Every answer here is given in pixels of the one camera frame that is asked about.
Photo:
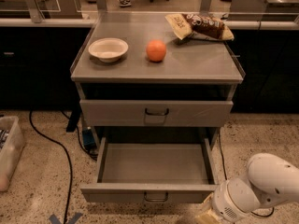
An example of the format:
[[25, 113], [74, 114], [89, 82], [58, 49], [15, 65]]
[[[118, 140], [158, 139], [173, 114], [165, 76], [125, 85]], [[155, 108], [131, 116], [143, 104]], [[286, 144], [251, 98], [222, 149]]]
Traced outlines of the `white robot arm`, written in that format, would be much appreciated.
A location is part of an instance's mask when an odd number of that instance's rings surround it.
[[208, 195], [196, 224], [231, 223], [257, 209], [299, 202], [299, 169], [269, 153], [253, 155], [243, 175], [225, 180]]

